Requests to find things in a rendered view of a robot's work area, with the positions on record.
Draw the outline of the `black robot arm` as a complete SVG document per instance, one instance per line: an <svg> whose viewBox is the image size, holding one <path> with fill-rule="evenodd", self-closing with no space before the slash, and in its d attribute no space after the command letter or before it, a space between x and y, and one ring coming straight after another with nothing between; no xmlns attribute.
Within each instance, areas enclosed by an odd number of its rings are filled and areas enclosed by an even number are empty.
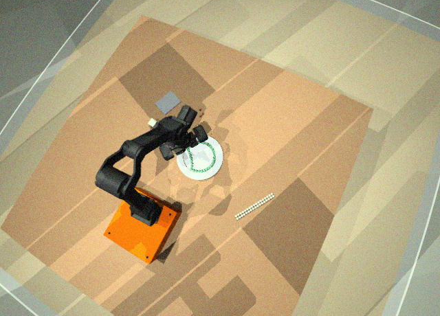
<svg viewBox="0 0 440 316"><path fill-rule="evenodd" d="M177 117L172 115L164 117L156 128L134 139L126 140L117 152L102 163L95 177L96 186L128 203L130 216L133 218L150 227L157 224L163 208L159 207L152 198L138 193L134 188L141 177L142 160L145 155L164 143L171 147L185 143L188 129L196 115L197 111L185 104ZM126 156L133 159L132 175L113 167Z"/></svg>

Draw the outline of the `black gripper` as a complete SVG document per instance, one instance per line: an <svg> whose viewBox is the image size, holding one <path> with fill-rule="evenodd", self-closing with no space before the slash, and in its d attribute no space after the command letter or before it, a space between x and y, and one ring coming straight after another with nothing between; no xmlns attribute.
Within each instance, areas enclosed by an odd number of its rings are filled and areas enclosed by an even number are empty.
<svg viewBox="0 0 440 316"><path fill-rule="evenodd" d="M163 155L163 158L168 161L174 157L172 150L174 151L174 153L176 155L180 155L186 151L187 147L190 146L191 148L193 148L193 147L197 146L198 145L197 139L199 140L199 143L202 143L208 139L208 136L207 136L202 125L198 125L198 126L194 127L193 131L195 134L193 134L192 131L189 132L187 134L187 140L182 145L175 144L175 147L169 147L169 145L166 145L166 144L161 145L159 147L159 149Z"/></svg>

